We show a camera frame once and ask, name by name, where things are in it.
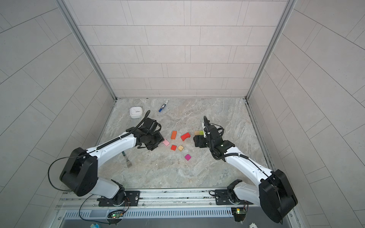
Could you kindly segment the red arch block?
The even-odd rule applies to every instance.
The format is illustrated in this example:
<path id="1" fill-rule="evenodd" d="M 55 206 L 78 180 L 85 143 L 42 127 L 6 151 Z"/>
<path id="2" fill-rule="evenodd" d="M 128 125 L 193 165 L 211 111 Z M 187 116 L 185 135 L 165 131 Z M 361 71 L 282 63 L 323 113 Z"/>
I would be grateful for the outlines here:
<path id="1" fill-rule="evenodd" d="M 191 135 L 189 133 L 186 133 L 186 134 L 181 136 L 181 140 L 184 142 L 186 139 L 188 139 L 190 137 L 191 137 Z"/>

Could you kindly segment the orange wood block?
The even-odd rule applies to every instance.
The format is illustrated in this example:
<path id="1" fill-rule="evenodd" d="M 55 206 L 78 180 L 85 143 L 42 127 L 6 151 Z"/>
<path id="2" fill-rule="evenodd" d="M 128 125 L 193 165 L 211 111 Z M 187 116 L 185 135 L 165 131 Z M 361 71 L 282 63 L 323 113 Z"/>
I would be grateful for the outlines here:
<path id="1" fill-rule="evenodd" d="M 171 139 L 175 140 L 177 136 L 177 131 L 172 131 Z"/>

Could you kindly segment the pink wood block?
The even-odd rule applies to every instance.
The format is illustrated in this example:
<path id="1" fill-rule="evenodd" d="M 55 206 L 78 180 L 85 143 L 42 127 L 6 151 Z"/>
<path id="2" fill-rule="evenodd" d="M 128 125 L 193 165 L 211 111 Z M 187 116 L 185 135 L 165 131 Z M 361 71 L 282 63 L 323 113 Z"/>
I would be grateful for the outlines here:
<path id="1" fill-rule="evenodd" d="M 163 141 L 163 144 L 164 144 L 166 147 L 170 145 L 170 143 L 169 143 L 166 139 Z"/>

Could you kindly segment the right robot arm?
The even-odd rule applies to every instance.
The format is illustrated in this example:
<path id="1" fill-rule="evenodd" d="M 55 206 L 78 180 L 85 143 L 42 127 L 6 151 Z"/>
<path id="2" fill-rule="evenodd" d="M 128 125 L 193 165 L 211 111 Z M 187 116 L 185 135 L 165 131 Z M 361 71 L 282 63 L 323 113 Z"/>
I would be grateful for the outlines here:
<path id="1" fill-rule="evenodd" d="M 238 147 L 228 140 L 223 140 L 224 128 L 211 123 L 207 118 L 202 123 L 203 135 L 196 135 L 194 143 L 199 148 L 209 148 L 212 157 L 222 160 L 237 168 L 253 185 L 235 180 L 228 188 L 231 203 L 247 201 L 258 205 L 275 223 L 283 218 L 298 204 L 293 188 L 281 170 L 272 171 L 250 159 Z"/>

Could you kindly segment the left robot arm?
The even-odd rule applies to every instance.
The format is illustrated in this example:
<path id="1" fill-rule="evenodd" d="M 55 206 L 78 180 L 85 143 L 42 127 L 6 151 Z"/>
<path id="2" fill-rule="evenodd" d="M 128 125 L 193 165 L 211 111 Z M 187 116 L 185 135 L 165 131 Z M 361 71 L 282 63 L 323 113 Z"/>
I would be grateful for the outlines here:
<path id="1" fill-rule="evenodd" d="M 134 147 L 154 150 L 164 141 L 160 131 L 161 125 L 156 120 L 145 117 L 136 127 L 127 129 L 102 145 L 89 149 L 76 148 L 67 159 L 60 181 L 79 197 L 87 194 L 100 196 L 100 206 L 120 206 L 127 198 L 123 185 L 115 180 L 100 178 L 99 168 Z"/>

